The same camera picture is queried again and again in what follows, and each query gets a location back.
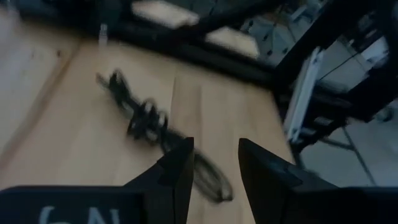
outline wooden table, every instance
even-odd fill
[[[126,137],[128,120],[95,82],[120,68],[141,100],[154,98],[231,181],[215,205],[194,188],[188,223],[254,223],[241,181],[238,139],[293,162],[269,91],[174,58],[94,40],[0,12],[0,188],[21,184],[123,185],[162,156]]]

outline wooden surface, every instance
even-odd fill
[[[126,137],[128,119],[95,83],[97,72],[108,75],[120,68],[133,94],[141,100],[155,99],[158,107],[169,113],[170,125],[193,136],[195,146],[233,185],[235,199],[221,205],[208,202],[193,188],[188,223],[254,223],[239,171],[238,139],[249,138],[293,161],[268,91],[127,44],[111,42],[99,48],[94,40],[81,40],[59,30],[21,26],[24,41],[39,49],[45,63],[34,61],[27,72],[10,72],[9,76],[44,75],[47,80],[31,77],[16,82],[24,92],[16,96],[22,100],[28,97],[26,102],[33,105],[24,108],[24,113],[35,116],[28,117],[32,125],[23,127],[24,134],[18,134],[14,138],[18,141],[9,144],[0,157],[0,188],[21,184],[122,185],[154,164],[162,156],[161,150]],[[60,58],[53,57],[59,50]],[[51,87],[43,84],[51,79],[55,80]],[[30,96],[36,91],[24,87],[25,83],[37,89],[41,86],[45,97]],[[17,110],[15,105],[8,109]],[[12,115],[2,114],[2,129]]]
[[[0,153],[31,126],[79,38],[0,11]]]

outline coiled cable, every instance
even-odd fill
[[[151,145],[158,144],[163,153],[169,152],[185,139],[182,134],[168,128],[167,113],[159,111],[153,99],[139,103],[131,95],[120,70],[116,69],[113,72],[109,82],[97,74],[97,82],[111,92],[119,108],[125,113],[132,113],[127,134],[134,139],[145,139]],[[214,203],[233,199],[233,190],[229,180],[197,149],[195,149],[193,182],[198,190]]]

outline black metal frame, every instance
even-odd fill
[[[392,28],[391,14],[386,13],[391,11],[395,1],[331,0],[311,28],[276,67],[205,42],[203,37],[220,27],[274,10],[285,3],[284,0],[247,2],[229,11],[203,17],[194,25],[184,25],[175,30],[132,15],[129,12],[130,0],[84,3],[66,0],[16,0],[16,7],[22,18],[33,17],[78,28],[95,36],[98,36],[100,25],[107,24],[111,38],[125,40],[139,47],[271,89],[281,108],[284,103],[280,101],[280,96],[291,94],[291,84],[299,74],[302,62],[312,50],[318,46],[327,49],[362,16],[375,10],[378,26],[390,47],[390,61],[382,68],[372,69],[369,73],[376,75],[369,76],[347,93],[337,94],[318,86],[321,91],[314,93],[304,122],[307,128],[316,130],[316,133],[311,136],[303,134],[302,143],[292,147],[296,149],[295,152],[300,152],[305,146],[344,126],[349,116],[369,121],[398,95],[398,80],[395,75],[398,68],[394,64],[398,55],[398,42],[395,41],[398,35]],[[331,122],[327,125],[318,124],[315,122],[318,118],[327,118]]]

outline white object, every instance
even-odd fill
[[[289,109],[284,122],[287,139],[290,142],[297,142],[303,125],[305,113],[311,99],[312,90],[315,86],[320,65],[323,59],[323,50],[317,47],[311,57],[303,63],[300,74],[298,75],[296,86]]]

